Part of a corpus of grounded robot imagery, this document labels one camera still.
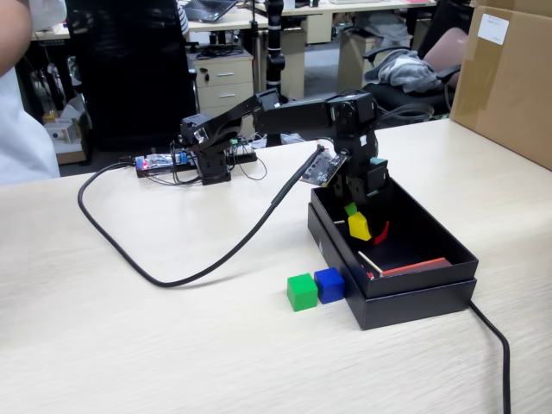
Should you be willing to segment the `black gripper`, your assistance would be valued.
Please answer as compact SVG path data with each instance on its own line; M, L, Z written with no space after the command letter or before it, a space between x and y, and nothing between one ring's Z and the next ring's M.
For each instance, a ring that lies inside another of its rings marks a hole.
M340 134L336 152L345 157L337 172L344 210L348 216L367 205L368 227L383 229L388 219L391 191L388 184L388 160L379 157L378 142L371 129L352 135Z

